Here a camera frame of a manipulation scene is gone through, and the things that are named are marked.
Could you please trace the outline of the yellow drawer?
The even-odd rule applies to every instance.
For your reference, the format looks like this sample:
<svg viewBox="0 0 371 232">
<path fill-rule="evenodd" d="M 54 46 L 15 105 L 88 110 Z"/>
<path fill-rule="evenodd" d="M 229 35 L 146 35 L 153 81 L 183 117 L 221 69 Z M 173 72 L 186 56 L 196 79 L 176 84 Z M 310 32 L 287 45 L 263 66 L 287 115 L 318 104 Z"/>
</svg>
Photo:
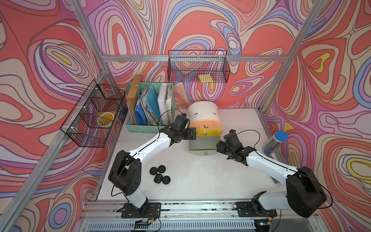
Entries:
<svg viewBox="0 0 371 232">
<path fill-rule="evenodd" d="M 223 132 L 223 129 L 210 129 L 210 128 L 201 128 L 196 129 L 197 137 L 219 137 Z"/>
</svg>

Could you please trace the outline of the green bottom drawer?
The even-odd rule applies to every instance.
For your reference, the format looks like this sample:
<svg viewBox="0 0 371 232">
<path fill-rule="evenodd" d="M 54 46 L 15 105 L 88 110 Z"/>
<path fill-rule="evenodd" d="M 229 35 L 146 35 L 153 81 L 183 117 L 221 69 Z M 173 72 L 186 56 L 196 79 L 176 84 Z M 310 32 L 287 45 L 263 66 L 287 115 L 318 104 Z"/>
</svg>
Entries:
<svg viewBox="0 0 371 232">
<path fill-rule="evenodd" d="M 190 153 L 198 156 L 210 156 L 217 154 L 216 145 L 220 141 L 218 136 L 197 137 L 189 140 Z"/>
</svg>

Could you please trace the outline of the white three-drawer cabinet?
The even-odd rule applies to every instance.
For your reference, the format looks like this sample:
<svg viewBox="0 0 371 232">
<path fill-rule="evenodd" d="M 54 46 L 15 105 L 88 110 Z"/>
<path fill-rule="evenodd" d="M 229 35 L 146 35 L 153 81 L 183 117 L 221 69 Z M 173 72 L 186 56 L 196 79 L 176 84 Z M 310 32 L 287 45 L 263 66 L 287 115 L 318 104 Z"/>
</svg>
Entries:
<svg viewBox="0 0 371 232">
<path fill-rule="evenodd" d="M 191 122 L 202 119 L 214 119 L 221 122 L 218 106 L 210 101 L 193 103 L 189 106 L 187 113 L 190 124 Z"/>
</svg>

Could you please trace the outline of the black oblong earphone case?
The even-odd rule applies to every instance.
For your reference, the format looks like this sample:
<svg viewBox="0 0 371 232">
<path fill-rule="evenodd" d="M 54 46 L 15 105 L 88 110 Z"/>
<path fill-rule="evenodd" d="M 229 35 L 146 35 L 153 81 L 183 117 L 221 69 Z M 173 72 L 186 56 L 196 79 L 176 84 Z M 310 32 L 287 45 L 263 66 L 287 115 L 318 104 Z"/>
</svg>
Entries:
<svg viewBox="0 0 371 232">
<path fill-rule="evenodd" d="M 159 184 L 159 183 L 162 182 L 162 180 L 163 180 L 163 175 L 162 174 L 156 174 L 155 175 L 155 178 L 154 178 L 155 183 Z"/>
</svg>

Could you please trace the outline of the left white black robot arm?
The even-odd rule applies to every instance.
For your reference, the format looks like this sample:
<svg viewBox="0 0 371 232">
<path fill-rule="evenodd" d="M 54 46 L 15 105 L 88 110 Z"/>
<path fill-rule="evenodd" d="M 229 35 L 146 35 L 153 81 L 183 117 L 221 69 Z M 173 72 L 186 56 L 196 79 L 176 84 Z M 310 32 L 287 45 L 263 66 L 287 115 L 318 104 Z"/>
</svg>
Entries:
<svg viewBox="0 0 371 232">
<path fill-rule="evenodd" d="M 187 115 L 177 115 L 173 123 L 160 129 L 154 138 L 145 144 L 129 152 L 118 152 L 109 172 L 109 181 L 121 191 L 132 207 L 144 208 L 148 198 L 140 189 L 142 166 L 173 144 L 182 140 L 195 140 L 196 135 L 196 129 L 190 127 Z"/>
</svg>

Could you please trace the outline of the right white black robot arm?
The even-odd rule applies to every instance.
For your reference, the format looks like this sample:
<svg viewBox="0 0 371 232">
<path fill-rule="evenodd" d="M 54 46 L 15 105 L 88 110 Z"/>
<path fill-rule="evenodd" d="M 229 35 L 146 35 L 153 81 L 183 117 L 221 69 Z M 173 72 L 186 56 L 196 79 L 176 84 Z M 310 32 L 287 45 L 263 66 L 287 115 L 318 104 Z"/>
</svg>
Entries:
<svg viewBox="0 0 371 232">
<path fill-rule="evenodd" d="M 224 135 L 223 140 L 216 144 L 216 150 L 229 160 L 262 171 L 286 187 L 284 191 L 261 191 L 256 194 L 251 199 L 251 210 L 257 216 L 279 209 L 292 210 L 308 218 L 327 201 L 325 187 L 310 168 L 290 166 L 266 156 L 254 147 L 244 147 L 235 130 Z"/>
</svg>

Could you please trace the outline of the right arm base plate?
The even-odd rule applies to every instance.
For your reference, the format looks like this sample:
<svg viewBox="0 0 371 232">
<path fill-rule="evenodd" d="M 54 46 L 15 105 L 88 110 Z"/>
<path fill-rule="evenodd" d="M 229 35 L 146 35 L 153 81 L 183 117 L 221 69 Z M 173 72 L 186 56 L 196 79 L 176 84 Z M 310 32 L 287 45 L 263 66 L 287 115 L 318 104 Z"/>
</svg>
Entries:
<svg viewBox="0 0 371 232">
<path fill-rule="evenodd" d="M 266 210 L 259 202 L 236 202 L 233 208 L 237 210 L 240 218 L 274 218 L 277 216 L 276 210 Z"/>
</svg>

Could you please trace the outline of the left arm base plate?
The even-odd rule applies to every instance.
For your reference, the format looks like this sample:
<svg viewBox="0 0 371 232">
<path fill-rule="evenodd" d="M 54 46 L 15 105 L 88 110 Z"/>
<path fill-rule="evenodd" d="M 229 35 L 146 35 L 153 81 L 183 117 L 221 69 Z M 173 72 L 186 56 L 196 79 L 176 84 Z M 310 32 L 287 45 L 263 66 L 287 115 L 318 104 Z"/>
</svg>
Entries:
<svg viewBox="0 0 371 232">
<path fill-rule="evenodd" d="M 117 212 L 121 212 L 121 218 L 124 219 L 159 217 L 161 214 L 161 203 L 145 203 L 140 208 L 136 208 L 130 203 L 125 203 Z"/>
</svg>

